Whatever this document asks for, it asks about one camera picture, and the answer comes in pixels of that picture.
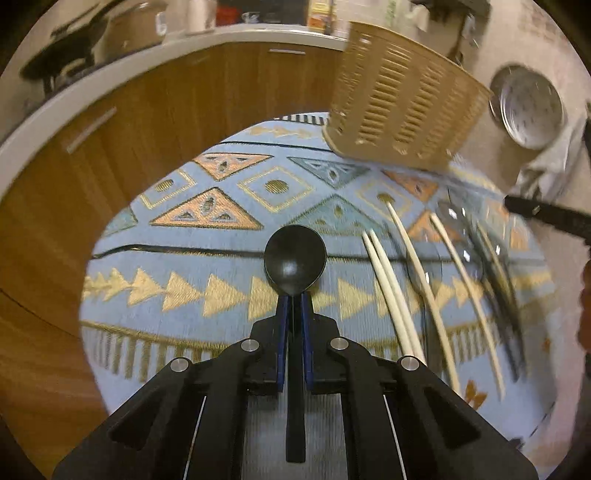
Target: person's hand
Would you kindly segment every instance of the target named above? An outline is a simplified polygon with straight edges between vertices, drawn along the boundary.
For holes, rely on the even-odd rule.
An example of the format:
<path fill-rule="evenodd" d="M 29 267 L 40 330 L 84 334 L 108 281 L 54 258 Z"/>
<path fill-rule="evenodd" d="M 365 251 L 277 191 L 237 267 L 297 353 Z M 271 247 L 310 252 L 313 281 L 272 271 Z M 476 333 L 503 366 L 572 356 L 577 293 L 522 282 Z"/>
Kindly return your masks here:
<path fill-rule="evenodd" d="M 579 326 L 579 343 L 591 353 L 591 260 L 583 270 L 583 291 L 580 302 L 583 307 L 581 312 L 581 324 Z"/>

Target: knife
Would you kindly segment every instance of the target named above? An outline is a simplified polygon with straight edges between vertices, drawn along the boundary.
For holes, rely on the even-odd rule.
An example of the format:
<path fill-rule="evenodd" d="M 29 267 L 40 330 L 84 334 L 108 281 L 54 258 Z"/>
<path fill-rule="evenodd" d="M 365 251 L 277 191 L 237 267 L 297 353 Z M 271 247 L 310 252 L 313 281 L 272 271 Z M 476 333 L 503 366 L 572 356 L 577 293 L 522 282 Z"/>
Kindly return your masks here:
<path fill-rule="evenodd" d="M 505 197 L 505 208 L 526 219 L 534 218 L 557 230 L 578 236 L 591 246 L 591 216 L 586 213 L 511 195 Z"/>

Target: white chopstick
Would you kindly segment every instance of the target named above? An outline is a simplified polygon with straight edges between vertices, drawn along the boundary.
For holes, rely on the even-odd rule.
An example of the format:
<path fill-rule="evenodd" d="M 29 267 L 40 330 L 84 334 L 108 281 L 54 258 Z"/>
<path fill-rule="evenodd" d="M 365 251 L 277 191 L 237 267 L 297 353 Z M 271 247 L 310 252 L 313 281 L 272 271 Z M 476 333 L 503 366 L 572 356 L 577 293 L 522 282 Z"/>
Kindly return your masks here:
<path fill-rule="evenodd" d="M 398 305 L 398 310 L 402 315 L 402 321 L 404 322 L 404 326 L 406 327 L 406 331 L 408 333 L 408 337 L 410 339 L 410 344 L 413 348 L 414 356 L 417 357 L 421 362 L 427 365 L 427 360 L 425 359 L 425 353 L 423 352 L 423 347 L 421 346 L 421 341 L 418 339 L 417 329 L 414 327 L 413 318 L 410 315 L 410 310 L 408 309 L 408 304 L 406 299 L 404 298 L 404 294 L 402 293 L 402 289 L 400 288 L 400 283 L 396 278 L 396 274 L 394 273 L 394 269 L 392 268 L 392 264 L 384 251 L 384 247 L 380 243 L 378 236 L 375 234 L 373 230 L 369 231 L 369 237 L 374 244 L 375 250 L 378 253 L 378 258 L 384 271 L 386 272 L 386 277 L 392 287 L 392 292 L 394 293 L 394 299 L 396 300 L 396 304 Z"/>
<path fill-rule="evenodd" d="M 368 234 L 365 232 L 363 232 L 363 243 L 365 244 L 365 248 L 368 251 L 371 264 L 374 266 L 375 276 L 378 278 L 379 286 L 382 289 L 382 293 L 384 294 L 386 306 L 388 307 L 388 311 L 392 317 L 392 322 L 394 323 L 394 328 L 396 329 L 396 335 L 398 336 L 402 355 L 413 355 L 413 347 L 411 346 L 410 339 L 408 338 L 408 332 L 404 325 L 404 321 L 402 320 L 402 315 L 400 313 L 400 309 L 398 308 L 398 304 L 396 303 L 396 299 L 394 298 L 394 293 L 392 292 L 392 288 L 388 282 L 388 277 L 386 276 L 386 272 L 384 271 L 382 264 L 379 262 L 378 254 L 369 240 Z"/>
<path fill-rule="evenodd" d="M 398 228 L 398 232 L 406 245 L 408 254 L 410 256 L 411 261 L 413 262 L 413 266 L 417 271 L 418 279 L 421 282 L 421 286 L 423 288 L 423 292 L 425 293 L 425 299 L 427 300 L 427 304 L 429 309 L 431 310 L 431 314 L 433 315 L 433 321 L 435 322 L 435 327 L 437 328 L 437 334 L 439 335 L 439 340 L 441 342 L 441 348 L 443 350 L 443 358 L 445 358 L 447 371 L 449 373 L 449 381 L 452 386 L 452 390 L 457 393 L 458 395 L 462 396 L 460 391 L 460 380 L 457 376 L 456 364 L 453 361 L 453 353 L 452 353 L 452 346 L 449 343 L 449 337 L 447 336 L 447 332 L 445 330 L 445 324 L 443 323 L 443 319 L 441 318 L 441 312 L 437 307 L 437 303 L 435 301 L 435 296 L 433 295 L 433 291 L 431 287 L 427 283 L 427 278 L 425 277 L 425 271 L 423 270 L 423 266 L 421 265 L 421 261 L 418 259 L 418 255 L 415 252 L 413 247 L 413 243 L 410 241 L 408 237 L 407 231 L 404 229 L 404 225 L 400 221 L 396 210 L 392 207 L 390 202 L 387 203 L 388 210 L 390 211 L 390 215 L 392 216 L 392 220 L 394 221 L 396 228 Z"/>
<path fill-rule="evenodd" d="M 486 340 L 486 344 L 488 346 L 488 350 L 491 355 L 492 369 L 493 369 L 493 372 L 495 373 L 496 386 L 499 391 L 499 397 L 501 400 L 503 400 L 503 398 L 505 398 L 505 382 L 503 381 L 503 374 L 501 373 L 501 366 L 499 364 L 499 357 L 496 354 L 496 348 L 495 348 L 494 341 L 492 339 L 491 329 L 489 328 L 488 323 L 486 321 L 486 316 L 484 314 L 484 310 L 482 309 L 482 304 L 480 303 L 480 300 L 476 296 L 476 291 L 474 289 L 474 285 L 472 284 L 472 280 L 468 276 L 468 272 L 466 271 L 466 267 L 464 267 L 464 263 L 462 263 L 462 260 L 460 259 L 460 255 L 457 253 L 456 247 L 453 246 L 453 243 L 450 240 L 449 235 L 447 234 L 447 231 L 445 230 L 445 227 L 443 226 L 443 224 L 442 224 L 441 220 L 439 219 L 439 217 L 437 216 L 437 214 L 435 214 L 435 213 L 431 214 L 431 221 L 432 221 L 433 225 L 435 226 L 435 229 L 438 231 L 439 235 L 441 235 L 441 238 L 443 238 L 443 242 L 446 244 L 446 247 L 452 256 L 453 261 L 456 264 L 456 267 L 457 267 L 460 275 L 462 276 L 462 280 L 464 281 L 464 284 L 466 285 L 466 288 L 468 290 L 468 295 L 470 295 L 470 299 L 472 301 L 472 304 L 474 305 L 474 310 L 476 311 L 476 316 L 478 317 L 478 321 L 480 322 L 480 326 L 482 328 L 482 331 L 484 332 L 484 338 Z"/>

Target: wooden cabinet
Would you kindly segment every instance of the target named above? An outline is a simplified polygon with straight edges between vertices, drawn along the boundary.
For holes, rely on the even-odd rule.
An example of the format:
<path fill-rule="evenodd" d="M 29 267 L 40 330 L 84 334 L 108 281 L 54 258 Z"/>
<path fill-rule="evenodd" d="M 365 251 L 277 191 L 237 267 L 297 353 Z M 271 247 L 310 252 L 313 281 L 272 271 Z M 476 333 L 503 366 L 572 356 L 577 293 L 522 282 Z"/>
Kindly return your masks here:
<path fill-rule="evenodd" d="M 334 51 L 279 43 L 261 45 L 259 55 L 269 118 L 328 110 L 339 64 Z"/>
<path fill-rule="evenodd" d="M 107 223 L 150 185 L 224 138 L 275 116 L 328 110 L 340 56 L 268 43 L 191 53 L 90 105 L 14 181 L 0 203 L 0 320 L 11 333 L 0 336 L 0 358 L 8 369 L 17 359 L 31 364 L 20 378 L 0 376 L 0 408 L 10 413 L 14 436 L 44 473 L 103 414 L 97 413 L 97 392 L 77 337 L 86 264 Z M 63 415 L 47 417 L 43 389 L 31 384 L 49 389 L 70 374 L 76 380 L 67 383 Z M 77 409 L 90 400 L 85 416 Z M 53 435 L 48 429 L 60 425 L 74 433 L 44 451 Z"/>

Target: beige utensil holder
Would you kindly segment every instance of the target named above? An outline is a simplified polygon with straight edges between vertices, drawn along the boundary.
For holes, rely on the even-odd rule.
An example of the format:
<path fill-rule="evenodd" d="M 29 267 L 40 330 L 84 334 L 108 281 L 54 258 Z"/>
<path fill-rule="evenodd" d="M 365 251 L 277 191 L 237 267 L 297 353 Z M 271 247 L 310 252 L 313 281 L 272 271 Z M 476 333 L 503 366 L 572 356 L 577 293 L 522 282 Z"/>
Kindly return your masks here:
<path fill-rule="evenodd" d="M 491 94 L 427 47 L 351 22 L 324 138 L 342 157 L 444 170 Z"/>

